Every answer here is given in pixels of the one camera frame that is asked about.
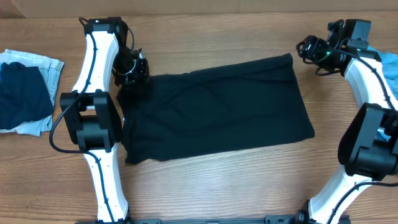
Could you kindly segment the black t-shirt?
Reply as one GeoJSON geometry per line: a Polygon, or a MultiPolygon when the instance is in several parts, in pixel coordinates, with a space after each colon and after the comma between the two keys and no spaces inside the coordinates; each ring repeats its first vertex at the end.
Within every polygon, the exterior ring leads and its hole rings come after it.
{"type": "Polygon", "coordinates": [[[121,88],[126,163],[167,161],[314,137],[290,54],[157,75],[121,88]]]}

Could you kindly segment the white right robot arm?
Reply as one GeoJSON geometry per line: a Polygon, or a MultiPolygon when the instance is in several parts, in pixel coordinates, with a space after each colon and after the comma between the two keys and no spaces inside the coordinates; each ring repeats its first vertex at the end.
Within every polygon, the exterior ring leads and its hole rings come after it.
{"type": "Polygon", "coordinates": [[[338,146],[338,170],[288,223],[348,223],[342,215],[368,187],[397,174],[397,99],[382,74],[380,55],[362,38],[323,40],[310,35],[298,55],[350,84],[359,111],[338,146]]]}

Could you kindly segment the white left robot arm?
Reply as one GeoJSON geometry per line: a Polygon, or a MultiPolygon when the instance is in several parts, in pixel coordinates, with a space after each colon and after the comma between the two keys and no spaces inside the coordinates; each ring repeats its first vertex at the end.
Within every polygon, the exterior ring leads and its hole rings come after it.
{"type": "Polygon", "coordinates": [[[142,49],[127,46],[133,32],[121,17],[85,19],[80,23],[86,53],[80,76],[69,93],[60,95],[62,112],[72,143],[90,168],[98,203],[96,223],[130,223],[117,159],[122,121],[109,86],[142,92],[150,83],[148,61],[142,49]]]}

